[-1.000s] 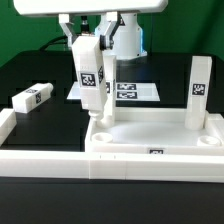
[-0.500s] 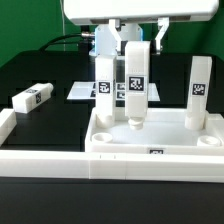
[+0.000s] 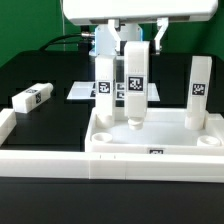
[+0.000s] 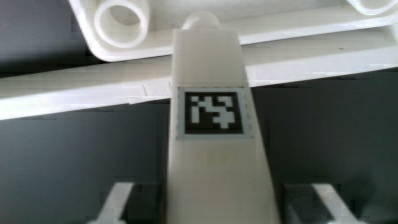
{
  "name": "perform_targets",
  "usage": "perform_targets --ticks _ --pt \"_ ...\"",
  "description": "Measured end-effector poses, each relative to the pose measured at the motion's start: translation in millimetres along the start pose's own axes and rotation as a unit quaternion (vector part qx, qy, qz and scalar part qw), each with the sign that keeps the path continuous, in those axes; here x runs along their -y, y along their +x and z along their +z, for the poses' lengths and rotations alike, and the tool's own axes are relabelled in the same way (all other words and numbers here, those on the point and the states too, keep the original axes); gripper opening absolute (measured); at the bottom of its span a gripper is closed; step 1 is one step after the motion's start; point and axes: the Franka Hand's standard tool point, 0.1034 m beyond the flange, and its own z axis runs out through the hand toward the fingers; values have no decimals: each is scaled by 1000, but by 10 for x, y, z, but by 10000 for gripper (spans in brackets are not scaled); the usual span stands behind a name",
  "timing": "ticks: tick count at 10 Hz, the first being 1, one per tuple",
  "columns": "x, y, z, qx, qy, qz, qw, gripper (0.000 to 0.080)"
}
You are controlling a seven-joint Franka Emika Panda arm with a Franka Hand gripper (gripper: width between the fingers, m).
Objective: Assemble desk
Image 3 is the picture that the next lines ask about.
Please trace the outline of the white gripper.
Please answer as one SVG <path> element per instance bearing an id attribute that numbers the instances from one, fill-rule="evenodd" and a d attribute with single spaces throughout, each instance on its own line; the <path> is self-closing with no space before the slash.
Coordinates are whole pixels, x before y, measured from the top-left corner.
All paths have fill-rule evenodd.
<path id="1" fill-rule="evenodd" d="M 216 13 L 218 0 L 63 0 L 63 12 L 75 25 L 106 24 L 115 40 L 115 51 L 124 55 L 121 23 L 154 23 L 157 34 L 150 42 L 151 52 L 159 55 L 161 39 L 170 22 L 208 21 Z"/>

